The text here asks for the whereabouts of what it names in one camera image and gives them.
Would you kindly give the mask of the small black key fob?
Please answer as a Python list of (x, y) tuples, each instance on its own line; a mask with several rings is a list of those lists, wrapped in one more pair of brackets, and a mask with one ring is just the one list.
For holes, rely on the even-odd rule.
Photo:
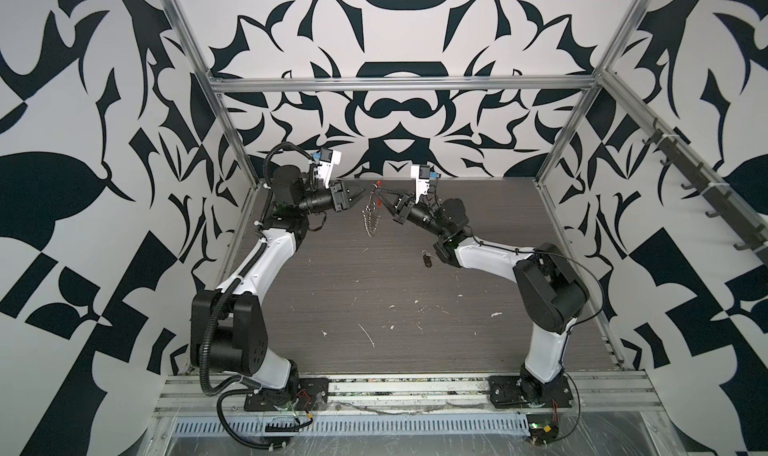
[(432, 257), (431, 257), (431, 254), (428, 251), (424, 250), (422, 252), (422, 260), (423, 260), (424, 265), (427, 268), (431, 268), (433, 266)]

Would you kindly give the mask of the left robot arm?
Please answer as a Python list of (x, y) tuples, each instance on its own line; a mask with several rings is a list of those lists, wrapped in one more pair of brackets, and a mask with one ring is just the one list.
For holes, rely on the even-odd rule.
[(270, 347), (262, 304), (283, 266), (313, 232), (312, 215), (343, 212), (367, 193), (360, 184), (325, 181), (293, 165), (278, 168), (257, 192), (256, 243), (234, 272), (191, 304), (190, 358), (202, 392), (215, 396), (233, 384), (292, 394), (293, 361)]

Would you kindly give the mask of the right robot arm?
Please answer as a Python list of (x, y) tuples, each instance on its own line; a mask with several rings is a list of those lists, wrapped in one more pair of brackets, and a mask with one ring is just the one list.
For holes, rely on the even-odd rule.
[(532, 321), (529, 350), (515, 387), (500, 389), (491, 402), (497, 407), (548, 404), (566, 378), (567, 344), (590, 299), (576, 270), (579, 263), (553, 244), (521, 248), (475, 236), (458, 198), (439, 200), (385, 188), (374, 189), (373, 195), (395, 222), (410, 222), (435, 235), (433, 249), (443, 263), (488, 273), (517, 286)]

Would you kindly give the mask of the aluminium frame crossbar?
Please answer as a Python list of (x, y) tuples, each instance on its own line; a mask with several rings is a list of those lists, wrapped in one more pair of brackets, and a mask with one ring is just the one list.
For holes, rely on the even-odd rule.
[(344, 77), (344, 78), (210, 78), (216, 93), (318, 92), (318, 91), (420, 91), (586, 89), (596, 82), (590, 75), (565, 76), (446, 76), (446, 77)]

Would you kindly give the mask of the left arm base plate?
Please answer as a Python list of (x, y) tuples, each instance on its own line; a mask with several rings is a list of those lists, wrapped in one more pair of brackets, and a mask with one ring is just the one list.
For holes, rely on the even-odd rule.
[(284, 389), (263, 389), (245, 399), (246, 412), (268, 412), (292, 410), (312, 412), (327, 406), (329, 393), (328, 378), (290, 379)]

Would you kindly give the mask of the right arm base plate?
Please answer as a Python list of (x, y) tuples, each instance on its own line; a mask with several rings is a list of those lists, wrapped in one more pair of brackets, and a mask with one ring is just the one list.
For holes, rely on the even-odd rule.
[(542, 383), (533, 376), (490, 376), (489, 400), (497, 409), (570, 408), (574, 399), (566, 376), (561, 373)]

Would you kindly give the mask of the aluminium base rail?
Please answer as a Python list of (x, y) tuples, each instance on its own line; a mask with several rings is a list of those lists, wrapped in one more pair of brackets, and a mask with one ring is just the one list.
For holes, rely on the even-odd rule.
[(517, 408), (582, 411), (660, 411), (663, 409), (648, 376), (638, 371), (575, 371), (565, 376), (538, 403), (521, 395), (513, 374), (338, 374), (302, 379), (297, 406), (371, 412), (420, 410), (492, 410), (513, 401)]

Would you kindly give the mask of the black wall hook rack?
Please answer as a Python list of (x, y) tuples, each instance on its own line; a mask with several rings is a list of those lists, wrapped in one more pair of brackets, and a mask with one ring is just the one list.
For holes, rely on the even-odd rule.
[(683, 191), (689, 191), (694, 196), (703, 197), (711, 210), (705, 215), (708, 218), (722, 219), (738, 236), (739, 242), (733, 245), (737, 251), (750, 251), (764, 265), (767, 265), (767, 222), (753, 209), (736, 191), (735, 187), (718, 175), (687, 142), (686, 138), (675, 133), (665, 132), (655, 118), (650, 125), (641, 125), (648, 134), (643, 144), (653, 146), (660, 151), (663, 167), (657, 181), (657, 195), (660, 202), (662, 186), (670, 168), (684, 178), (681, 184)]

